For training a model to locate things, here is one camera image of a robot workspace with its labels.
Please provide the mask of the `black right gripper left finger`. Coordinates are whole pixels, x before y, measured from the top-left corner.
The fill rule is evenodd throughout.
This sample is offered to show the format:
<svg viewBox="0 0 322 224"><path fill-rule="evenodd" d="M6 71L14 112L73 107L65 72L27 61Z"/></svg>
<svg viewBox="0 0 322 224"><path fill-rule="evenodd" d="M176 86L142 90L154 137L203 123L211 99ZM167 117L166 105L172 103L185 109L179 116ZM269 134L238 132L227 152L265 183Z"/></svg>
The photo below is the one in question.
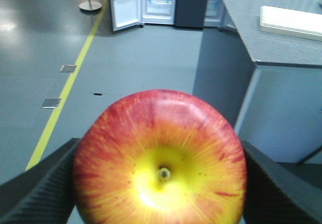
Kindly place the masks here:
<svg viewBox="0 0 322 224"><path fill-rule="evenodd" d="M1 184L1 223L67 223L75 206L72 138L38 164Z"/></svg>

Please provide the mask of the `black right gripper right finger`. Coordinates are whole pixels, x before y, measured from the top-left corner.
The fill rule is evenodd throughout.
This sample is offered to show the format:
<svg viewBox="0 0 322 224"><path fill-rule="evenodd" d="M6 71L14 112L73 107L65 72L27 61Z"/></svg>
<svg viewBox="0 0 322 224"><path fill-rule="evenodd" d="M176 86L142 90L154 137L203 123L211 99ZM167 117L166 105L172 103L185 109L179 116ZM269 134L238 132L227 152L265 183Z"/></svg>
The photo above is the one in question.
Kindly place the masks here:
<svg viewBox="0 0 322 224"><path fill-rule="evenodd" d="M321 223L321 189L271 160L247 141L246 223Z"/></svg>

